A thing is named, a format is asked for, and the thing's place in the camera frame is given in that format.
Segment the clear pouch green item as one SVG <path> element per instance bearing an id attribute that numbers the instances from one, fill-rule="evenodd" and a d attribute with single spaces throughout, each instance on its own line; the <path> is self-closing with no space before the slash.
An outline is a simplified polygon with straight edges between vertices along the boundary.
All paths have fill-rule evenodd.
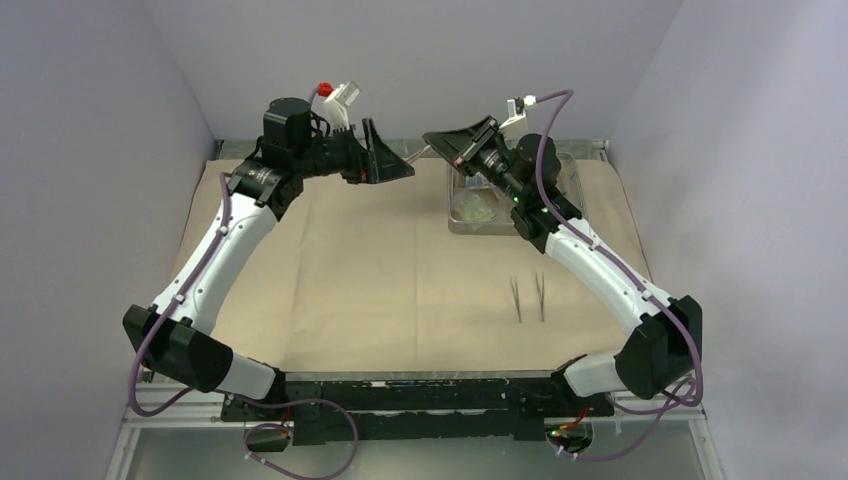
<path id="1" fill-rule="evenodd" d="M 456 217 L 471 223 L 489 223 L 497 218 L 495 210 L 485 198 L 476 193 L 463 196 L 455 204 Z"/>

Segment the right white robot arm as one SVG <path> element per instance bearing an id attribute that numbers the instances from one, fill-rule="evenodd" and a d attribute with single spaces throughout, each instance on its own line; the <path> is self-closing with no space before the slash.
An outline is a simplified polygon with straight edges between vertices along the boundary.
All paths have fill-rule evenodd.
<path id="1" fill-rule="evenodd" d="M 550 391 L 557 411 L 574 415 L 601 393 L 651 399 L 694 370 L 701 353 L 700 305 L 657 287 L 601 239 L 558 187 L 562 161 L 553 140 L 525 134 L 510 145 L 491 116 L 470 127 L 427 132 L 423 140 L 456 172 L 481 175 L 506 195 L 519 236 L 588 287 L 627 337 L 616 351 L 564 365 L 564 379 Z"/>

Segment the beige surgical wrap cloth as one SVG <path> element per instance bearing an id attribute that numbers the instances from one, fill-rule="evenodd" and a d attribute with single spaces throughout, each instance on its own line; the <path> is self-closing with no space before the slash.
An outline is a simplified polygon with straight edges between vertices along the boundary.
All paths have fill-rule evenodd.
<path id="1" fill-rule="evenodd" d="M 380 185 L 307 180 L 250 256 L 213 336 L 288 372 L 548 370 L 625 343 L 566 268 L 519 236 L 453 234 L 447 214 L 439 159 Z"/>

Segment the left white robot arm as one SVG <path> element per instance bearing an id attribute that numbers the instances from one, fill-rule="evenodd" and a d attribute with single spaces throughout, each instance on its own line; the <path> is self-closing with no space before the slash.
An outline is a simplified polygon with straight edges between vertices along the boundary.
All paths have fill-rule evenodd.
<path id="1" fill-rule="evenodd" d="M 219 208 L 198 246 L 149 306 L 131 306 L 122 320 L 136 351 L 134 366 L 199 392 L 247 397 L 264 420 L 287 406 L 285 374 L 239 355 L 212 337 L 218 314 L 254 250 L 304 190 L 306 180 L 338 174 L 352 185 L 405 179 L 414 168 L 379 137 L 370 118 L 359 139 L 348 100 L 272 101 L 254 150 L 219 177 Z"/>

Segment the steel tweezers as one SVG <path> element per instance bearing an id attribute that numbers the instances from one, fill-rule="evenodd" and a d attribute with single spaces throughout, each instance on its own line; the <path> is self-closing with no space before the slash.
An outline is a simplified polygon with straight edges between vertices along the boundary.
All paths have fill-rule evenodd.
<path id="1" fill-rule="evenodd" d="M 420 159 L 420 158 L 421 158 L 421 157 L 422 157 L 422 156 L 423 156 L 426 152 L 427 152 L 427 149 L 422 149 L 421 151 L 416 152 L 415 154 L 413 154 L 413 155 L 411 155 L 410 157 L 406 158 L 406 159 L 405 159 L 405 162 L 406 162 L 407 164 L 409 164 L 409 165 L 412 165 L 412 164 L 414 164 L 414 163 L 415 163 L 418 159 Z"/>
<path id="2" fill-rule="evenodd" d="M 545 289 L 545 277 L 541 272 L 535 273 L 535 289 L 538 300 L 538 310 L 539 310 L 539 321 L 544 323 L 546 320 L 545 314 L 545 300 L 546 300 L 546 289 Z"/>
<path id="3" fill-rule="evenodd" d="M 513 298 L 513 304 L 516 312 L 516 319 L 519 324 L 523 322 L 522 308 L 521 308 L 521 300 L 520 300 L 520 289 L 518 285 L 518 279 L 516 276 L 510 277 L 510 289 Z"/>

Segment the wire mesh instrument tray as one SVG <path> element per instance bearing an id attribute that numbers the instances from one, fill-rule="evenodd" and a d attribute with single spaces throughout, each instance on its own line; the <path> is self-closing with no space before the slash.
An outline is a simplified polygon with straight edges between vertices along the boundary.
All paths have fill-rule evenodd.
<path id="1" fill-rule="evenodd" d="M 560 154 L 561 171 L 556 186 L 564 197 L 581 211 L 585 210 L 577 162 L 568 154 Z M 512 201 L 494 188 L 480 174 L 463 176 L 448 169 L 448 230 L 456 235 L 517 236 L 510 217 Z M 476 193 L 485 198 L 495 210 L 497 218 L 489 223 L 460 221 L 456 217 L 456 201 L 463 196 Z"/>

